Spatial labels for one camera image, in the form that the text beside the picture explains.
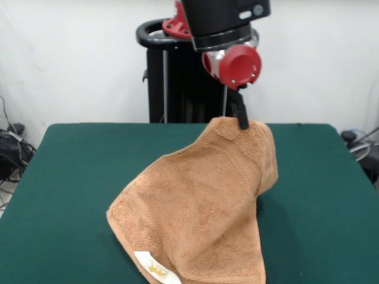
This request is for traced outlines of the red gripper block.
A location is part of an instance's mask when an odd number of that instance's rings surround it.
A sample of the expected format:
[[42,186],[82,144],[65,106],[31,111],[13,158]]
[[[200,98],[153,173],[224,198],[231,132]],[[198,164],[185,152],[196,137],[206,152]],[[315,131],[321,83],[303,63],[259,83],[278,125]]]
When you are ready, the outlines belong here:
[[252,46],[231,46],[226,50],[208,51],[202,54],[205,70],[228,88],[231,109],[237,118],[239,128],[247,130],[249,120],[243,96],[234,89],[254,83],[261,72],[262,61]]

